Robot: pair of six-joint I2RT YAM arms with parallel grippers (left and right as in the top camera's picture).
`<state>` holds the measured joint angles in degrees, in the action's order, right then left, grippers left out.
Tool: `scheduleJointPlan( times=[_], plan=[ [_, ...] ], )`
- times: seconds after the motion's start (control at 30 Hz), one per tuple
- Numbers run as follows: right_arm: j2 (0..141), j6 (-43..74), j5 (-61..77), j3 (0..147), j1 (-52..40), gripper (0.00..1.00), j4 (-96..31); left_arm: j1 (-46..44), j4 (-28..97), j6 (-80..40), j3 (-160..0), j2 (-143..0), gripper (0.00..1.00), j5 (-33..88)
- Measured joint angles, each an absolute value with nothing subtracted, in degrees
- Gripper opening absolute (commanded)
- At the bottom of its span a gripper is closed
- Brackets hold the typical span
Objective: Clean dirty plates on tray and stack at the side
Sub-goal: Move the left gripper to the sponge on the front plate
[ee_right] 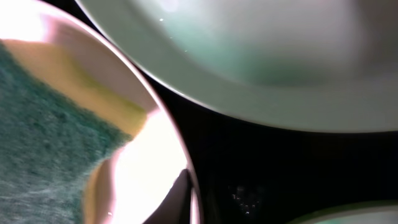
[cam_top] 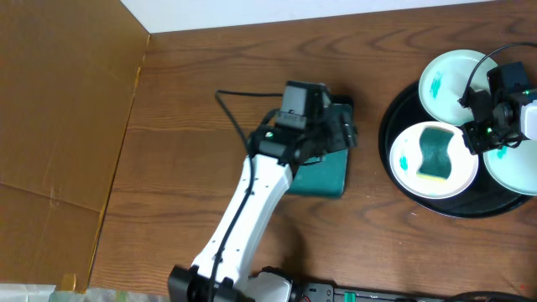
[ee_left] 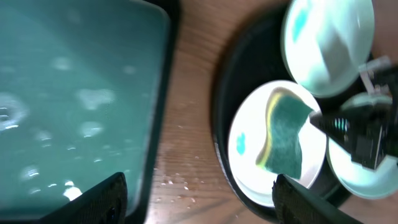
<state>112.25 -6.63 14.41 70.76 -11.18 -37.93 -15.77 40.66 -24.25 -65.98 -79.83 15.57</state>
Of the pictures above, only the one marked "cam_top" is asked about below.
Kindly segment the green yellow sponge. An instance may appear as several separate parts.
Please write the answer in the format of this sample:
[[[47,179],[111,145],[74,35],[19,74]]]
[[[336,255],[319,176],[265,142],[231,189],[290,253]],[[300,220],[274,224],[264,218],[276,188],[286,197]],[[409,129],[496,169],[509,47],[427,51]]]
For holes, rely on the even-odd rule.
[[[417,175],[434,180],[447,180],[451,175],[448,147],[454,133],[441,128],[425,128],[420,135],[419,146],[422,163]]]

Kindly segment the white plate with stain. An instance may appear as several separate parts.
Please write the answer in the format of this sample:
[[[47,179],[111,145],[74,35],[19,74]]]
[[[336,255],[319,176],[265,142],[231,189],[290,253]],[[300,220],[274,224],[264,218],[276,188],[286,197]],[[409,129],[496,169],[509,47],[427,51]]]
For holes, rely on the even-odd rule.
[[[454,133],[448,147],[452,169],[447,180],[417,175],[422,163],[419,140],[425,128],[441,128]],[[405,189],[427,199],[445,199],[462,193],[474,181],[479,158],[465,146],[461,129],[444,122],[420,122],[406,128],[395,139],[389,163],[396,180]]]

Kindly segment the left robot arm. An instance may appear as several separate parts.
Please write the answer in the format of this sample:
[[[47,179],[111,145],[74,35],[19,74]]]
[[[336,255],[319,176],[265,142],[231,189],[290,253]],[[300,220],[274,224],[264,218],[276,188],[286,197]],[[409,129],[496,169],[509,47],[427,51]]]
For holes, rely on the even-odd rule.
[[[289,83],[282,105],[241,139],[247,151],[234,195],[190,268],[168,278],[172,301],[299,301],[302,288],[275,268],[251,275],[253,256],[286,192],[338,198],[357,144],[353,100],[323,85]]]

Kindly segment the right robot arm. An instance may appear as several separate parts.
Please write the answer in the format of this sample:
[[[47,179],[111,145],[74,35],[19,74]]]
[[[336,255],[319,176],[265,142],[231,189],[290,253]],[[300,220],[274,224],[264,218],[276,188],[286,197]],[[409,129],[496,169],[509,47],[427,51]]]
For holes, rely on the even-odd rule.
[[[471,109],[473,119],[461,126],[464,144],[471,154],[484,154],[503,147],[517,148],[536,139],[536,90],[515,93],[470,91],[460,100]]]

